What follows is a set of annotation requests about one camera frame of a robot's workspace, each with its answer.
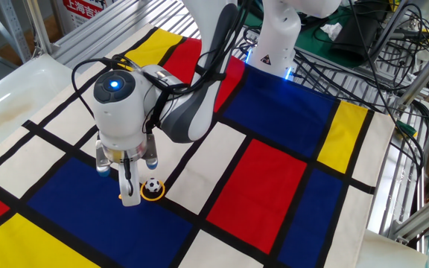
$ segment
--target blue rectangle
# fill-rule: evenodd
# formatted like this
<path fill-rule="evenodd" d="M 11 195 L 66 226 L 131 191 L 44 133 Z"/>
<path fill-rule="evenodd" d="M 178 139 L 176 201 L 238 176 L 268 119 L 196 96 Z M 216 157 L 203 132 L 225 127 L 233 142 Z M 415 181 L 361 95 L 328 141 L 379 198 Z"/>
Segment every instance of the blue rectangle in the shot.
<path fill-rule="evenodd" d="M 290 267 L 314 268 L 331 223 L 342 182 L 313 170 L 279 260 Z"/>
<path fill-rule="evenodd" d="M 224 116 L 311 156 L 335 99 L 247 66 L 246 83 Z"/>
<path fill-rule="evenodd" d="M 121 204 L 118 183 L 70 159 L 28 205 L 125 267 L 168 267 L 191 224 L 153 202 Z"/>

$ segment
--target red label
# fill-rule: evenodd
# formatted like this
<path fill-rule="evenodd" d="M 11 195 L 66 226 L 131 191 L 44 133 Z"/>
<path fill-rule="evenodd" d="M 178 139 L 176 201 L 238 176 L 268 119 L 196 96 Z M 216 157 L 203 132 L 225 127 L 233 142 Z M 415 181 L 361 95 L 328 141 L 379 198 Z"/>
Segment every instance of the red label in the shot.
<path fill-rule="evenodd" d="M 97 13 L 102 11 L 102 8 L 82 0 L 63 0 L 63 3 L 67 10 L 86 19 L 91 19 Z"/>

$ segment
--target warning label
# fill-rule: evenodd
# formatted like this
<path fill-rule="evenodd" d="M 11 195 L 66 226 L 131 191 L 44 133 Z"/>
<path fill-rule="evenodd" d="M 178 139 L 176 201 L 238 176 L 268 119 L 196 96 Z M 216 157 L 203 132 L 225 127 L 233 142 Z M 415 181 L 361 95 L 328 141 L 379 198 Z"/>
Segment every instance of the warning label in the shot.
<path fill-rule="evenodd" d="M 268 65 L 271 65 L 271 60 L 269 59 L 269 55 L 266 55 L 266 57 L 262 58 L 261 61 L 263 63 L 266 63 Z"/>
<path fill-rule="evenodd" d="M 116 0 L 56 0 L 63 33 L 68 34 Z"/>

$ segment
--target sticker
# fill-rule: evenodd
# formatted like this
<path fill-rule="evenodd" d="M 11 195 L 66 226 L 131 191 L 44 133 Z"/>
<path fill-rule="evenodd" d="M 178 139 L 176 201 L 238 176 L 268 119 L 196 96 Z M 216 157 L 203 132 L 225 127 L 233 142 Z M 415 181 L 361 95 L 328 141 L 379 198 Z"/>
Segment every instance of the sticker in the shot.
<path fill-rule="evenodd" d="M 262 58 L 261 61 L 263 63 L 266 63 L 268 65 L 271 65 L 271 60 L 269 59 L 269 55 L 266 55 L 266 57 Z"/>

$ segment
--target small soccer ball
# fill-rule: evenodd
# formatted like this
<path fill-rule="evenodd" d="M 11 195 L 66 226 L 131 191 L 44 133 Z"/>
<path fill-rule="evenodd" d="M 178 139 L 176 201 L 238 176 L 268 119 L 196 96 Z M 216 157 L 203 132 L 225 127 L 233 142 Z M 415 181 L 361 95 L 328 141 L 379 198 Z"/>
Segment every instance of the small soccer ball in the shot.
<path fill-rule="evenodd" d="M 162 186 L 157 179 L 151 178 L 145 183 L 145 189 L 149 190 L 151 193 L 158 193 Z"/>

